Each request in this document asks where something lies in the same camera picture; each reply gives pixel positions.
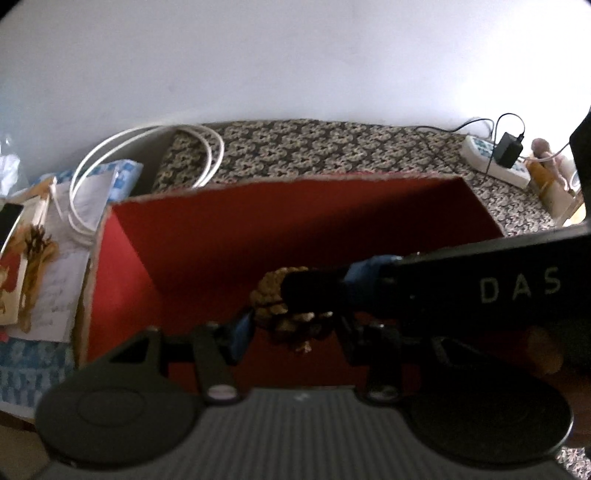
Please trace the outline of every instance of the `white wall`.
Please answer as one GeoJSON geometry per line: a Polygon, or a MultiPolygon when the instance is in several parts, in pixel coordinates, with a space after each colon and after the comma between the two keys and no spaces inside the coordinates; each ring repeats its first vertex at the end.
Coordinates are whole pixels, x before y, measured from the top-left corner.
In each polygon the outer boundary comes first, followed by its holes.
{"type": "Polygon", "coordinates": [[[23,0],[0,23],[0,131],[31,177],[162,120],[515,111],[558,147],[591,105],[590,46],[584,0],[23,0]]]}

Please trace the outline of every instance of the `gray ribbed surface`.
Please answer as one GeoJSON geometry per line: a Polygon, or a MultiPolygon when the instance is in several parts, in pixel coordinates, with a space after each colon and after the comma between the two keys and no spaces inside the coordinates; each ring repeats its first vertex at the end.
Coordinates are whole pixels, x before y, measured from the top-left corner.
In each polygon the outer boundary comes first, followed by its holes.
{"type": "Polygon", "coordinates": [[[413,479],[558,480],[548,461],[512,472],[455,465],[416,440],[395,410],[360,403],[351,390],[254,390],[240,404],[210,408],[175,451],[119,472],[52,464],[42,480],[413,479]]]}

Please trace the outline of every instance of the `black and white patterned fabric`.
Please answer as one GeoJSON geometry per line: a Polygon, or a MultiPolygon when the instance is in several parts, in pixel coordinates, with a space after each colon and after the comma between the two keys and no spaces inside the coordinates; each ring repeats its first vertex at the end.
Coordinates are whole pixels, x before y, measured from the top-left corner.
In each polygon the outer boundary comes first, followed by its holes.
{"type": "MultiPolygon", "coordinates": [[[[213,181],[339,173],[427,172],[462,176],[506,235],[552,228],[532,192],[472,170],[460,157],[464,135],[350,122],[287,120],[234,122],[214,127],[226,143],[213,181]]],[[[178,133],[166,152],[153,192],[190,187],[202,172],[204,149],[178,133]]],[[[583,449],[562,449],[558,461],[586,479],[591,461],[583,449]]]]}

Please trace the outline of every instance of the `black phone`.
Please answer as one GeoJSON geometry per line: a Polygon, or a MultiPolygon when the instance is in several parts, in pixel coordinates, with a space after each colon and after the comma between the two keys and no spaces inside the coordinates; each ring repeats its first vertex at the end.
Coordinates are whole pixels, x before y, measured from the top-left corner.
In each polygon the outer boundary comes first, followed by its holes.
{"type": "Polygon", "coordinates": [[[5,203],[0,210],[0,256],[17,228],[25,207],[16,203],[5,203]]]}

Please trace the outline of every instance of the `plastic bag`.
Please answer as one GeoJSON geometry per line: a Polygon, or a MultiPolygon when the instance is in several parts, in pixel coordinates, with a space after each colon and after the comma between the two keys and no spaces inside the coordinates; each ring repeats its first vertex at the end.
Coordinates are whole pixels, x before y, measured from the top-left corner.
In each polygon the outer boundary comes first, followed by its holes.
{"type": "Polygon", "coordinates": [[[8,197],[28,186],[22,161],[14,153],[12,139],[0,132],[0,197],[8,197]]]}

